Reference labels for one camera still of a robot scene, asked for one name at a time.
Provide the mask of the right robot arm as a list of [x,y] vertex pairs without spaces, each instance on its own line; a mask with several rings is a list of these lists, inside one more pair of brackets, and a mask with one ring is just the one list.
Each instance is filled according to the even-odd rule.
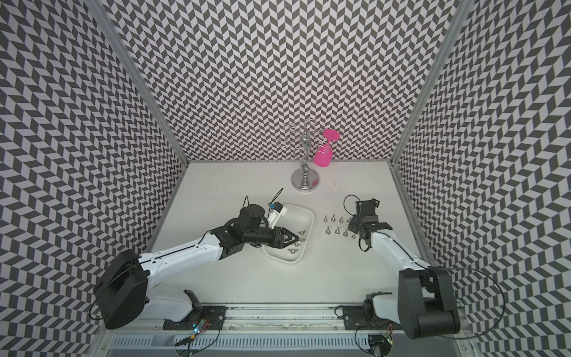
[[461,328],[451,276],[415,255],[378,217],[354,215],[349,231],[378,253],[397,278],[396,287],[368,297],[374,315],[400,325],[409,339],[453,335]]

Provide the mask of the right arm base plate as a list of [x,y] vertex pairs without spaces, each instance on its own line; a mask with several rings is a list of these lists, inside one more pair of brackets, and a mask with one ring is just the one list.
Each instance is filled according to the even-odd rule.
[[340,305],[334,309],[334,314],[343,322],[347,331],[356,331],[360,327],[369,330],[386,330],[389,327],[394,331],[402,330],[399,324],[379,318],[364,306]]

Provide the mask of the white storage box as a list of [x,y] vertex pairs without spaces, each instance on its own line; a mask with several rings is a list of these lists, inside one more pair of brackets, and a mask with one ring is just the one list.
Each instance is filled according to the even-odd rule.
[[[283,206],[287,209],[287,212],[279,219],[275,228],[287,228],[288,230],[294,232],[299,238],[305,238],[306,241],[299,242],[301,247],[298,248],[294,247],[293,245],[290,245],[284,249],[269,248],[267,246],[263,246],[263,252],[267,257],[273,260],[292,265],[298,263],[304,255],[307,243],[309,242],[309,235],[312,232],[315,216],[309,209],[300,207],[298,205],[283,204]],[[298,232],[302,230],[307,230],[306,234],[298,234]],[[288,250],[291,248],[298,249],[298,252],[296,254],[290,254]]]

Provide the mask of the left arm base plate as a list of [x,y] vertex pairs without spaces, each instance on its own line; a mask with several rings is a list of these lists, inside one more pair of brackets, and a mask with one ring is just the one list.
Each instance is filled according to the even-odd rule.
[[227,311],[227,306],[203,306],[201,310],[193,309],[181,321],[165,320],[163,330],[195,330],[205,321],[210,331],[220,331],[224,326]]

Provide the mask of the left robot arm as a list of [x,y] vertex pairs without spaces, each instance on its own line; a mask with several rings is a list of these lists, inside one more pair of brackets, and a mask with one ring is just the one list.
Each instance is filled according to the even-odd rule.
[[196,266],[230,257],[245,245],[267,245],[284,249],[299,241],[299,236],[283,227],[270,228],[255,221],[239,225],[236,219],[207,231],[203,237],[156,253],[121,252],[96,280],[93,307],[108,330],[116,330],[137,318],[180,322],[198,302],[185,290],[184,297],[160,295],[157,285]]

